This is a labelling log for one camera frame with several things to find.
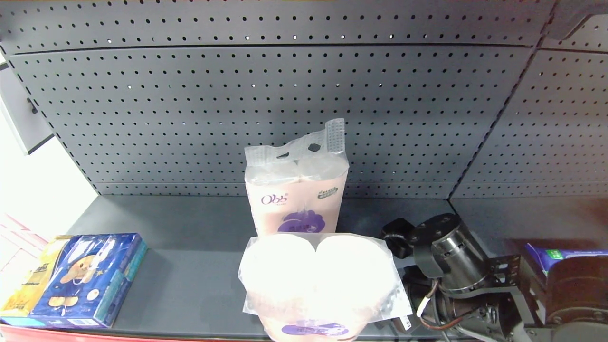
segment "toilet paper package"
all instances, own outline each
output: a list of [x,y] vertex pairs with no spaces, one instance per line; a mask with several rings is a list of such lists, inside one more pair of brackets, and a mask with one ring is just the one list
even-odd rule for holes
[[259,236],[336,231],[348,174],[344,119],[281,147],[246,147],[245,158],[245,186]]
[[412,314],[382,240],[280,232],[251,238],[238,271],[243,312],[277,342],[353,341],[367,323]]

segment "purple logo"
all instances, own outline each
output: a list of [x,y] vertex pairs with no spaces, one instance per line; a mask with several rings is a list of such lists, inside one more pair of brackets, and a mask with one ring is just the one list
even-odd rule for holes
[[279,204],[287,202],[287,194],[278,197],[276,195],[266,195],[261,199],[262,204]]
[[280,232],[320,232],[325,228],[323,217],[312,210],[292,212],[283,219]]
[[299,326],[288,325],[281,329],[282,332],[288,335],[323,335],[323,336],[341,336],[348,333],[345,326],[338,323],[321,324],[319,326]]

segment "metal cylinder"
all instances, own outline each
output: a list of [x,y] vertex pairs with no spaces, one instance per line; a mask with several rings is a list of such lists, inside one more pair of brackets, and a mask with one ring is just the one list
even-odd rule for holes
[[456,228],[431,244],[436,260],[442,260],[448,268],[441,278],[441,291],[466,293],[484,287],[490,273],[488,256],[460,217],[449,219],[459,221]]

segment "pegboard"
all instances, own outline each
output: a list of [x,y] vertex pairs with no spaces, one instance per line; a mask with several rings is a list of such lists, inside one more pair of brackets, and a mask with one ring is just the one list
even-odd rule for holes
[[606,65],[539,51],[455,197],[608,193]]
[[542,47],[577,51],[608,51],[608,15],[592,16],[565,40],[547,38]]
[[[283,145],[344,117],[346,196],[446,198],[529,53],[180,47],[24,54],[11,62],[101,194],[244,195],[239,185],[184,187],[242,183],[246,146]],[[135,183],[174,188],[132,191]]]
[[551,0],[4,1],[3,53],[250,44],[533,46]]

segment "store shelf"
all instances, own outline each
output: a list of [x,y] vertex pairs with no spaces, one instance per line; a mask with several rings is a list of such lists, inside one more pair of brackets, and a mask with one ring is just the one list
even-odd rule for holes
[[[399,216],[418,224],[443,212],[452,212],[443,200],[346,199],[338,230],[375,236]],[[255,235],[247,198],[98,197],[69,233],[127,231],[141,233],[150,250],[114,327],[94,333],[268,338],[257,317],[241,312],[245,291],[237,271],[247,241]],[[362,336],[394,340],[398,334],[392,326],[369,324]],[[402,337],[438,336],[419,328]]]
[[608,198],[452,199],[456,212],[490,256],[547,248],[608,248]]

